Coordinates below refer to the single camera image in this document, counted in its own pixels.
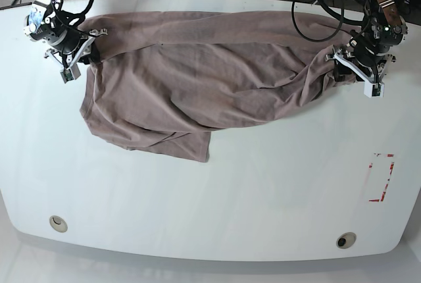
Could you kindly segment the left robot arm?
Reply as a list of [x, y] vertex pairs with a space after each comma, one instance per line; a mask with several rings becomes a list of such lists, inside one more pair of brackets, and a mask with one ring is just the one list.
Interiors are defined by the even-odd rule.
[[340, 13], [329, 7], [325, 0], [316, 2], [334, 19], [338, 26], [334, 32], [322, 39], [307, 37], [302, 33], [295, 20], [295, 7], [291, 8], [292, 23], [297, 33], [307, 41], [322, 43], [338, 35], [343, 25], [360, 27], [360, 31], [350, 31], [351, 39], [346, 46], [334, 49], [327, 55], [328, 61], [333, 61], [334, 78], [342, 82], [348, 74], [355, 74], [359, 82], [379, 89], [384, 75], [384, 66], [389, 58], [387, 52], [393, 46], [399, 45], [408, 32], [403, 17], [399, 14], [394, 0], [355, 0], [363, 11], [362, 20], [351, 20], [345, 16], [344, 0], [340, 2]]

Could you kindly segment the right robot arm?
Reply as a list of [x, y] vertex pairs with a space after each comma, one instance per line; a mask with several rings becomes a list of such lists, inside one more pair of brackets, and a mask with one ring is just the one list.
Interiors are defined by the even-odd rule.
[[106, 36], [106, 29], [82, 31], [78, 28], [91, 10], [94, 0], [85, 9], [70, 13], [62, 9], [64, 0], [34, 0], [25, 19], [24, 34], [32, 41], [42, 41], [50, 48], [44, 57], [55, 61], [65, 83], [80, 76], [78, 63], [89, 64], [99, 60], [93, 42]]

